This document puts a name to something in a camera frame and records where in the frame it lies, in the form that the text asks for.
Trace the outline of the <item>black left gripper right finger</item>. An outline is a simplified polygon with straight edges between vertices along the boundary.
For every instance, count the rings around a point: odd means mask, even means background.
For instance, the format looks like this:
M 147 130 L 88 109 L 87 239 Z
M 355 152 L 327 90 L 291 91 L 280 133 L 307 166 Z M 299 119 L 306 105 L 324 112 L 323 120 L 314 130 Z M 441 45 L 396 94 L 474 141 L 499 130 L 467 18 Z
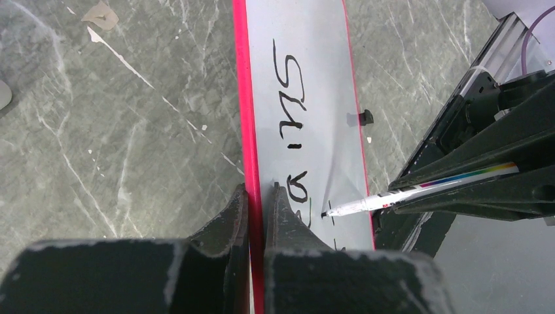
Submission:
M 421 253 L 337 251 L 275 184 L 266 217 L 266 313 L 453 313 L 444 277 Z

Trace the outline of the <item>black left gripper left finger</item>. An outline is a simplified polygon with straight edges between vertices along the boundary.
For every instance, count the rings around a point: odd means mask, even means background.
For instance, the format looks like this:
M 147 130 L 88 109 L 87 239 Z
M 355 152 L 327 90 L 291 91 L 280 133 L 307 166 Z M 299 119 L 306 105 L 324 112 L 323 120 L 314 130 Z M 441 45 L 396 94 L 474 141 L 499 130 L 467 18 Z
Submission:
M 248 313 L 243 184 L 188 238 L 38 241 L 1 282 L 2 313 Z

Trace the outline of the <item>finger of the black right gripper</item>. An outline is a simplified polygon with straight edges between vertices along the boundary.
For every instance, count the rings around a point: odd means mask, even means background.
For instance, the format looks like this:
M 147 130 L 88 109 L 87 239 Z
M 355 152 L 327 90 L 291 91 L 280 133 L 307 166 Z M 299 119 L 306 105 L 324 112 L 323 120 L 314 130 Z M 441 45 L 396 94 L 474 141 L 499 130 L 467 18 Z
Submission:
M 455 97 L 390 189 L 514 162 L 520 174 L 554 166 L 554 79 L 523 78 Z
M 443 212 L 517 221 L 554 215 L 554 166 L 509 175 L 393 206 L 396 214 Z

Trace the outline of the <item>black whiteboard marker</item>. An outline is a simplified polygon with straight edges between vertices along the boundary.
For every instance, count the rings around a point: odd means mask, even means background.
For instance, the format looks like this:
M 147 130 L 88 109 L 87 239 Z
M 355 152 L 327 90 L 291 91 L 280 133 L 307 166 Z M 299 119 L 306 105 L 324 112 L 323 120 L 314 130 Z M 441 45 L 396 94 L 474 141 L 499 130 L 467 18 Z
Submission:
M 512 175 L 519 172 L 520 170 L 514 162 L 486 167 L 450 177 L 436 179 L 426 183 L 389 190 L 387 192 L 368 196 L 361 200 L 351 201 L 349 203 L 328 209 L 327 211 L 321 213 L 321 217 L 342 217 L 363 211 L 370 212 L 387 209 L 404 201 L 430 196 L 451 188 L 491 179 L 493 177 Z

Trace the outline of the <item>red framed whiteboard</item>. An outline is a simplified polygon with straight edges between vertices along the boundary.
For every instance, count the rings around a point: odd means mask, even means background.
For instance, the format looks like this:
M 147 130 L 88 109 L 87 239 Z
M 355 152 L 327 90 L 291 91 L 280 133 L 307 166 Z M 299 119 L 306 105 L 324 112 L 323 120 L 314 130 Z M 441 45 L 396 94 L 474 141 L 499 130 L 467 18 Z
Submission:
M 367 213 L 321 213 L 368 196 L 360 108 L 344 1 L 234 1 L 255 313 L 264 311 L 263 250 L 275 183 L 326 245 L 371 250 Z

